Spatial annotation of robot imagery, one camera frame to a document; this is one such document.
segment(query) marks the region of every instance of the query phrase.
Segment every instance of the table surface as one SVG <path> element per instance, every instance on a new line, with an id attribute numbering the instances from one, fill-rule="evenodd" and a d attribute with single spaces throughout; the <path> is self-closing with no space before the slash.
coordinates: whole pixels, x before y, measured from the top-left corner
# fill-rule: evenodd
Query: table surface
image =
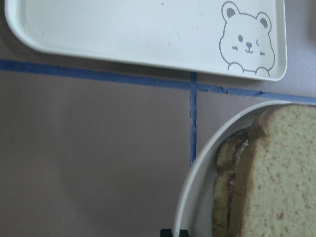
<path id="1" fill-rule="evenodd" d="M 49 55 L 0 12 L 0 235 L 158 236 L 210 136 L 267 100 L 316 103 L 316 1 L 286 0 L 277 82 Z"/>

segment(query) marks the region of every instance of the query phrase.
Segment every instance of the cartoon bear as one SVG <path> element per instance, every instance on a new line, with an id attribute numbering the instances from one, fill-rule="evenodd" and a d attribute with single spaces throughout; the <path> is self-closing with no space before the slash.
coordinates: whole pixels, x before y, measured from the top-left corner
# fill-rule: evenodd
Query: cartoon bear
<path id="1" fill-rule="evenodd" d="M 231 1 L 222 6 L 225 20 L 223 36 L 219 48 L 228 70 L 255 72 L 260 76 L 270 76 L 269 70 L 275 63 L 270 31 L 271 21 L 267 14 L 259 12 L 256 17 L 240 13 Z"/>

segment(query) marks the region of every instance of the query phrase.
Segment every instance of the black object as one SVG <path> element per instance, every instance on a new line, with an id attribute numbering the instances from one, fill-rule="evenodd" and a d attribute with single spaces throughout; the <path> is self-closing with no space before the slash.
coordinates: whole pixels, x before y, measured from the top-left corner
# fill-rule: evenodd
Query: black object
<path id="1" fill-rule="evenodd" d="M 173 237 L 171 229 L 160 230 L 160 237 Z M 180 230 L 179 237 L 189 237 L 189 232 L 187 230 Z"/>

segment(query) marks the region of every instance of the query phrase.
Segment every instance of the bread slice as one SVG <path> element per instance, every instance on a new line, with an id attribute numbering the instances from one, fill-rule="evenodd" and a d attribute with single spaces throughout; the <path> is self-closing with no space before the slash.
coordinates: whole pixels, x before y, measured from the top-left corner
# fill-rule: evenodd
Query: bread slice
<path id="1" fill-rule="evenodd" d="M 212 214 L 213 237 L 227 235 L 233 182 L 239 161 L 239 153 L 247 144 L 248 128 L 226 139 L 217 153 L 218 176 L 214 184 L 214 207 Z"/>
<path id="2" fill-rule="evenodd" d="M 316 107 L 283 105 L 252 125 L 236 171 L 230 237 L 316 236 Z"/>

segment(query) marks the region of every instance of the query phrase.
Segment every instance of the tray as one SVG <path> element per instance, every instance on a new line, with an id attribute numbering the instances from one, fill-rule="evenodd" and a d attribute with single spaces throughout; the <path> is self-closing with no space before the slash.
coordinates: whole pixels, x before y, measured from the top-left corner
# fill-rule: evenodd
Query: tray
<path id="1" fill-rule="evenodd" d="M 251 106 L 226 122 L 204 145 L 183 184 L 175 214 L 173 234 L 188 230 L 190 236 L 212 237 L 213 183 L 217 176 L 215 154 L 224 140 L 254 120 L 268 108 L 288 104 L 268 101 Z"/>
<path id="2" fill-rule="evenodd" d="M 6 0 L 5 15 L 46 53 L 271 81 L 287 66 L 284 0 Z"/>

